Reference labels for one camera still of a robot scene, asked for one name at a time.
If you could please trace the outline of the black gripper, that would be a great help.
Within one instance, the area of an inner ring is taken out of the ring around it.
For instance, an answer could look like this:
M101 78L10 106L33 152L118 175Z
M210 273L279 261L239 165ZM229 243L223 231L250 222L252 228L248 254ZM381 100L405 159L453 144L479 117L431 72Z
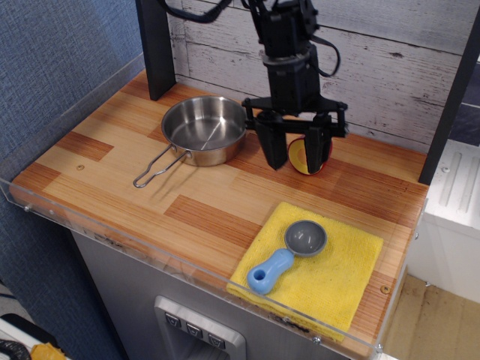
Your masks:
M329 159L332 137L347 135L347 105L320 94L319 74L309 62L265 65L270 96L242 102L246 128L256 131L265 159L274 170L287 161L286 133L305 133L307 171L318 173Z

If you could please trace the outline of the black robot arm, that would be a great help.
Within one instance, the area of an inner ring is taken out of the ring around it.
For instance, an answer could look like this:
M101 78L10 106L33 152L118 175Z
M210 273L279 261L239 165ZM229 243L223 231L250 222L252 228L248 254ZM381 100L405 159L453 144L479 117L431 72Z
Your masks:
M322 96L317 46L334 44L316 36L320 29L311 1L247 1L264 47L269 97L247 98L246 127L256 132L268 165L277 170L288 160L287 134L301 134L307 172L318 173L329 159L332 138L345 137L347 105Z

